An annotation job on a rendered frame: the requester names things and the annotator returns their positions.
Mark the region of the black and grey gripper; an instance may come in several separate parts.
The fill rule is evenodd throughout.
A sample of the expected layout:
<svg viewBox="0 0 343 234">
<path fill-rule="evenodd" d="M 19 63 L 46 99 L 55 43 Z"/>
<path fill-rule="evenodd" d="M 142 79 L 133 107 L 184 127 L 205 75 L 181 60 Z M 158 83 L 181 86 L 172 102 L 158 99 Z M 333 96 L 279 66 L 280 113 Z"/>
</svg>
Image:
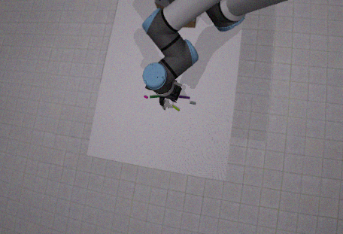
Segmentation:
<svg viewBox="0 0 343 234">
<path fill-rule="evenodd" d="M 174 87 L 173 91 L 171 92 L 171 94 L 169 94 L 168 96 L 160 96 L 159 97 L 159 103 L 162 106 L 163 110 L 165 110 L 165 108 L 173 108 L 173 106 L 169 103 L 168 99 L 171 99 L 173 102 L 176 102 L 178 100 L 178 96 L 180 95 L 180 92 L 182 90 L 180 87 L 180 86 L 182 86 L 181 84 L 179 84 L 176 80 L 174 80 L 173 82 L 174 82 L 175 87 Z M 175 92 L 175 96 L 174 96 L 174 92 Z"/>
</svg>

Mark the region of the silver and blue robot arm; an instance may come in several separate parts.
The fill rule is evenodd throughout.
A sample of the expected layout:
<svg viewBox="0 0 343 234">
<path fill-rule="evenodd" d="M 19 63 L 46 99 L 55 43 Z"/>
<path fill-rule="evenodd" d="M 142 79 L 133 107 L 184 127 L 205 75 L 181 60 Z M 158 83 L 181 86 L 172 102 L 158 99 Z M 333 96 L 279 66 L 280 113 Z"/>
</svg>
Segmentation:
<svg viewBox="0 0 343 234">
<path fill-rule="evenodd" d="M 287 0 L 168 0 L 170 5 L 163 9 L 157 8 L 142 23 L 146 34 L 165 56 L 144 69 L 145 88 L 158 96 L 168 96 L 174 89 L 173 81 L 199 59 L 195 47 L 178 33 L 199 15 L 206 12 L 215 27 L 225 32 L 240 24 L 247 12 L 285 1 Z"/>
</svg>

